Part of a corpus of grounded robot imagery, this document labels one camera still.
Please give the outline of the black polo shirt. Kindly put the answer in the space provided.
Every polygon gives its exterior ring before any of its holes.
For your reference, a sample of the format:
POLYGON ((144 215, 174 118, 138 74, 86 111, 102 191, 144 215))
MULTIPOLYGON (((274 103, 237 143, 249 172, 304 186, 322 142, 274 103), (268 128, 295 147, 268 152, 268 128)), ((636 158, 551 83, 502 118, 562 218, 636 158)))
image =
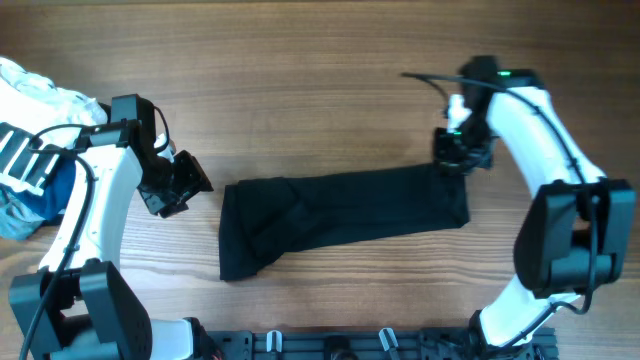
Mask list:
POLYGON ((464 177, 432 164, 241 180, 224 192, 220 278, 252 277, 289 252, 457 229, 469 220, 464 177))

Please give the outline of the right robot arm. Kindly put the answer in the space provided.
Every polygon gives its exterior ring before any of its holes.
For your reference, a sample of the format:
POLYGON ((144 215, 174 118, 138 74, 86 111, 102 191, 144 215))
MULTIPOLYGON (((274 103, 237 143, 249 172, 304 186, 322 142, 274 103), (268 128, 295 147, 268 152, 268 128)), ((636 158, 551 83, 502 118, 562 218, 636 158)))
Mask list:
POLYGON ((514 243, 515 275, 469 324, 470 354, 492 358, 527 346, 561 309, 588 313, 595 291, 619 279, 636 193, 587 158, 534 71, 474 56, 449 80, 461 91, 435 133, 436 166, 447 175, 488 169, 502 141, 532 197, 514 243))

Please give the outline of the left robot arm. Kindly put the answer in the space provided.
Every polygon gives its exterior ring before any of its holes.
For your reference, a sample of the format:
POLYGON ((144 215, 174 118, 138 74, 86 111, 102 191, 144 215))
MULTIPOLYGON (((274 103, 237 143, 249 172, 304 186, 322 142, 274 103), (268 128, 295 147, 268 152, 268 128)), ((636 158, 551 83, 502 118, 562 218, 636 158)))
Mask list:
POLYGON ((98 120, 27 131, 18 147, 29 185, 51 182, 45 168, 74 165, 69 201, 37 271, 14 278, 9 303, 23 332, 20 355, 34 359, 216 359, 215 341, 194 318, 153 320, 122 277, 120 250, 129 204, 140 195, 166 218, 212 186, 198 161, 169 142, 161 110, 136 94, 100 105, 98 120))

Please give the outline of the blue folded shirt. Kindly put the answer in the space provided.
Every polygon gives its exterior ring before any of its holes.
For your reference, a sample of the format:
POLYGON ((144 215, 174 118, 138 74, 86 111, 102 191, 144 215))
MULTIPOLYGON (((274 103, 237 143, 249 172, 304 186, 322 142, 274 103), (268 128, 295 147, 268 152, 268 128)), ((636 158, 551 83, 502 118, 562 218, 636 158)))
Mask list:
POLYGON ((14 196, 27 208, 47 221, 54 220, 67 206, 76 177, 75 162, 62 159, 56 167, 53 179, 42 195, 28 191, 17 192, 14 196))

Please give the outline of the white folded shirt black print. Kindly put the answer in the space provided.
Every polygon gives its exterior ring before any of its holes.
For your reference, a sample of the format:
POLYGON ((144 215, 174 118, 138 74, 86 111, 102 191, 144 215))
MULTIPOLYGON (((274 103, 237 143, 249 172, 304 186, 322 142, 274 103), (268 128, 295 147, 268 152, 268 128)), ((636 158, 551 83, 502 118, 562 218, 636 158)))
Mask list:
POLYGON ((15 192, 41 196, 51 182, 59 157, 39 150, 71 146, 78 124, 107 122, 99 102, 80 92, 58 87, 19 64, 1 59, 1 183, 15 192))

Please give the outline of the light blue folded garment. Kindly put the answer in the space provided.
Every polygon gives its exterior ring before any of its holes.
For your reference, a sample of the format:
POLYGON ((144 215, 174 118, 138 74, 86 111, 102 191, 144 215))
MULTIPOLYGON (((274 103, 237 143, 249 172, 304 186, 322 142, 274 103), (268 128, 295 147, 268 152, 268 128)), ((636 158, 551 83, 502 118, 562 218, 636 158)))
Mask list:
POLYGON ((8 190, 1 189, 1 237, 23 241, 34 234, 44 219, 22 204, 8 190))

